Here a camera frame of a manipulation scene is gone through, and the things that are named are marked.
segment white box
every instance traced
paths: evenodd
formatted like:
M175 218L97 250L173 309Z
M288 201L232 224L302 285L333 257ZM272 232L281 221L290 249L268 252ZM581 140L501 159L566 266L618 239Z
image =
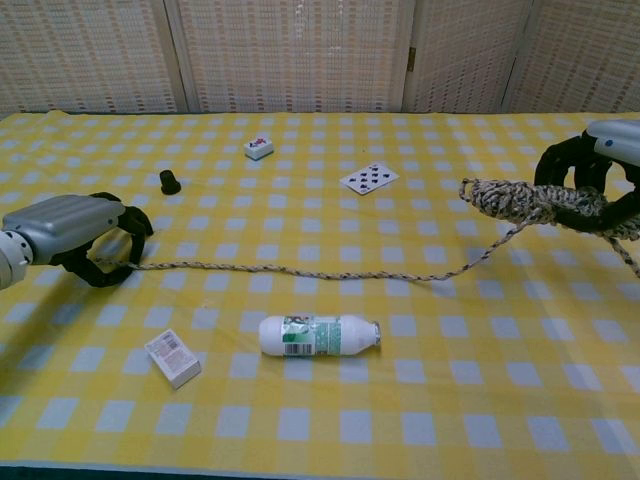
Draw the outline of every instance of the white box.
M244 154L253 160L259 160L272 152L273 143L263 135L244 144Z
M180 388L200 373L200 361L180 337L169 329L144 346L173 388Z

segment yellow checkered tablecloth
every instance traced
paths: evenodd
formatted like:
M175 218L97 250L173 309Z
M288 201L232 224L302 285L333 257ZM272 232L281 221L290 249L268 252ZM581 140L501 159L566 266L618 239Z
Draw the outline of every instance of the yellow checkered tablecloth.
M463 203L460 180L531 180L547 146L597 118L612 116L18 114L0 122L0 207L112 192L151 218L151 262L443 272L508 227ZM242 144L259 132L276 152L254 162ZM364 197L339 184L374 161L400 178ZM180 194L160 192L165 168ZM620 169L609 187L611 198L629 189ZM96 249L126 241L109 234ZM427 285L176 270L93 289L31 267L0 297L3 464L640 474L640 281L595 237L531 227L488 263ZM378 321L382 348L262 356L258 322L291 313ZM203 365L178 391L143 351L168 327Z

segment barcode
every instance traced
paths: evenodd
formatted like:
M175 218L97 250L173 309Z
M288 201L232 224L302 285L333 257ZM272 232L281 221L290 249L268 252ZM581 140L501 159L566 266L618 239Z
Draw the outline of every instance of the barcode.
M176 342L176 340L173 338L173 335L171 335L170 333L167 333L162 337L162 339L171 350L175 350L176 348L178 348L178 342Z
M310 343L285 343L285 355L311 355Z

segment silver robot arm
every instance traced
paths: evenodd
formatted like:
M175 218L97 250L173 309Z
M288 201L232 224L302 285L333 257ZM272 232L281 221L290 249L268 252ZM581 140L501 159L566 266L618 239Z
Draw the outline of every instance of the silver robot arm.
M61 195L5 215L0 290L22 280L30 264L62 265L93 286L121 282L130 269L105 274L86 258L93 241L116 227L133 235L131 257L139 261L145 236L153 234L149 219L111 194Z

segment rope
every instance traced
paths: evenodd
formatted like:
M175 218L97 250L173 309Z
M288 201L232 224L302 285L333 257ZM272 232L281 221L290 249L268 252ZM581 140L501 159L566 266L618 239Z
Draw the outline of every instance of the rope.
M365 280L393 279L407 282L431 282L444 281L460 275L475 267L478 263L487 260L493 252L504 245L518 233L530 225L552 224L556 225L555 212L557 209L569 209L582 215L598 215L607 205L604 195L595 189L573 190L570 188L543 185L534 186L527 182L509 182L506 180L469 180L464 179L460 186L460 198L480 210L485 215L500 220L508 220L515 226L496 240L477 259L469 262L457 270L442 274L414 275L410 273L394 273L384 270L377 272L317 272L300 270L281 265L237 265L228 263L205 262L166 262L134 264L103 258L96 258L95 262L103 265L117 267L127 266L134 270L172 270L177 268L192 268L201 270L224 270L233 272L273 272L284 273L297 277L319 278L321 280ZM640 266L631 257L617 239L637 240L640 238L640 216L634 217L612 230L597 232L595 235L603 237L620 255L625 264L629 265L633 273L640 278Z

